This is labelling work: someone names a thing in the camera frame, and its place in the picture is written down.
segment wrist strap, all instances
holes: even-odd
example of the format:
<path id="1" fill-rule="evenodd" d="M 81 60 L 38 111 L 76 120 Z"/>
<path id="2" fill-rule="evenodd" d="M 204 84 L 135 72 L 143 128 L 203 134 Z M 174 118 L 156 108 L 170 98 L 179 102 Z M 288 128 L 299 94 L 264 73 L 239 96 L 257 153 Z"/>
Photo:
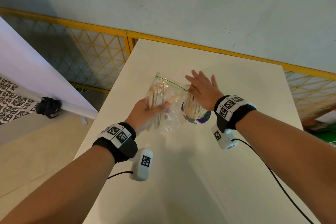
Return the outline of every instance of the wrist strap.
<path id="1" fill-rule="evenodd" d="M 138 151 L 134 129 L 125 122 L 113 124 L 104 129 L 93 145 L 107 148 L 113 155 L 115 162 L 123 162 L 133 158 Z"/>
<path id="2" fill-rule="evenodd" d="M 221 97 L 214 108 L 217 115 L 217 127 L 222 133 L 226 128 L 236 129 L 236 123 L 253 110 L 256 110 L 254 106 L 236 95 Z"/>

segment black cable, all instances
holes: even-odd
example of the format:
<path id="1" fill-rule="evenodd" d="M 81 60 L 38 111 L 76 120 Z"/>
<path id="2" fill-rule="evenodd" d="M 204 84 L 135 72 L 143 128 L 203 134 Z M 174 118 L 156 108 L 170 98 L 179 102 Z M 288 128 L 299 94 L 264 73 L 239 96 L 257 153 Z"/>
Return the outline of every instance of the black cable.
<path id="1" fill-rule="evenodd" d="M 238 140 L 243 142 L 244 144 L 246 144 L 248 147 L 250 147 L 254 152 L 255 150 L 246 142 L 244 142 L 243 140 L 240 140 L 238 138 L 232 139 L 231 141 L 233 142 L 234 140 Z M 306 218 L 307 221 L 309 221 L 310 224 L 314 224 L 304 213 L 303 211 L 301 211 L 301 209 L 296 205 L 296 203 L 294 203 L 294 201 L 292 200 L 292 198 L 288 195 L 288 193 L 285 191 L 285 189 L 283 188 L 283 186 L 280 184 L 280 182 L 278 181 L 278 179 L 276 178 L 275 174 L 273 173 L 273 171 L 269 168 L 269 166 L 264 162 L 264 164 L 267 166 L 268 170 L 271 172 L 271 174 L 273 175 L 274 179 L 276 180 L 276 182 L 279 184 L 280 188 L 282 189 L 282 191 L 285 193 L 285 195 L 289 198 L 289 200 L 292 202 L 292 204 L 296 207 L 296 209 L 299 210 L 299 212 Z"/>
<path id="2" fill-rule="evenodd" d="M 115 177 L 116 175 L 121 175 L 121 174 L 126 174 L 126 173 L 132 174 L 133 171 L 124 171 L 124 172 L 121 172 L 121 173 L 117 173 L 115 175 L 111 175 L 109 178 L 107 178 L 107 180 L 110 179 L 110 178 L 112 178 L 112 177 Z"/>

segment purple circular sticker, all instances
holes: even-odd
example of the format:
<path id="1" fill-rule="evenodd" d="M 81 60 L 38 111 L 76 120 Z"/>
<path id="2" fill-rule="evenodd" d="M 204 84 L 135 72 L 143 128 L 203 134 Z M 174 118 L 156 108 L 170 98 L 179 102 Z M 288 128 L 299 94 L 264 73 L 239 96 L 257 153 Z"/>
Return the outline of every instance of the purple circular sticker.
<path id="1" fill-rule="evenodd" d="M 205 113 L 205 115 L 204 115 L 202 118 L 200 118 L 200 119 L 198 119 L 198 120 L 194 120 L 194 119 L 189 118 L 188 116 L 186 116 L 186 115 L 183 113 L 184 118 L 185 118 L 187 121 L 189 121 L 190 123 L 192 123 L 192 124 L 203 124 L 203 123 L 205 123 L 205 122 L 207 122 L 207 121 L 209 120 L 210 115 L 211 115 L 211 112 L 210 112 L 210 111 L 207 111 L 207 112 Z"/>

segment forearm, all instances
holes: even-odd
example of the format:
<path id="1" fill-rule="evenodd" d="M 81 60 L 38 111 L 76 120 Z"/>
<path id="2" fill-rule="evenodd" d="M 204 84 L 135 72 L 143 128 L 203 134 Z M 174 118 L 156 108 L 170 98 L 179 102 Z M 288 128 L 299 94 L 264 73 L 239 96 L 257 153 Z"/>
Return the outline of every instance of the forearm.
<path id="1" fill-rule="evenodd" d="M 236 128 L 322 223 L 335 223 L 336 150 L 332 146 L 258 111 L 249 112 Z"/>
<path id="2" fill-rule="evenodd" d="M 114 163 L 107 149 L 93 146 L 32 192 L 0 223 L 82 223 Z"/>

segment white wall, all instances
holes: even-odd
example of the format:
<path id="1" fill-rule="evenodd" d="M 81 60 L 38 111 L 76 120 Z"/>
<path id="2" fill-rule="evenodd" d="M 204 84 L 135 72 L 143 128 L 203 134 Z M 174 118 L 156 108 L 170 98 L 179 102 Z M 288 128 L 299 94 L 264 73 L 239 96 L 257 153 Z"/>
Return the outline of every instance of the white wall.
<path id="1" fill-rule="evenodd" d="M 37 96 L 60 99 L 67 110 L 95 117 L 96 109 L 0 18 L 0 73 Z"/>
<path id="2" fill-rule="evenodd" d="M 0 5 L 336 72 L 336 0 L 0 0 Z"/>

